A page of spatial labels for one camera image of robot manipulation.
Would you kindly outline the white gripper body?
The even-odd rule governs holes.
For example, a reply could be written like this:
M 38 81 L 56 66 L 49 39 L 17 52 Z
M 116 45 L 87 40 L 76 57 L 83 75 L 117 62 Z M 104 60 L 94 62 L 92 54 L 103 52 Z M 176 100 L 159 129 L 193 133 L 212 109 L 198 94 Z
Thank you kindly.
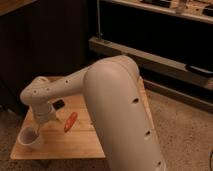
M 51 102 L 36 104 L 33 106 L 34 128 L 38 130 L 49 121 L 57 121 L 56 110 Z

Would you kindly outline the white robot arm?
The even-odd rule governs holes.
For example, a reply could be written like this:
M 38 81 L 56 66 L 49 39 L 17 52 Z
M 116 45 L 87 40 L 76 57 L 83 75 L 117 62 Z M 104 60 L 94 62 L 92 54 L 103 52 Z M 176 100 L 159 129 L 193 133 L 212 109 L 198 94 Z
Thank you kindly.
M 42 125 L 55 117 L 53 99 L 80 93 L 111 171 L 167 171 L 141 83 L 136 62 L 119 55 L 54 82 L 39 76 L 20 99 Z

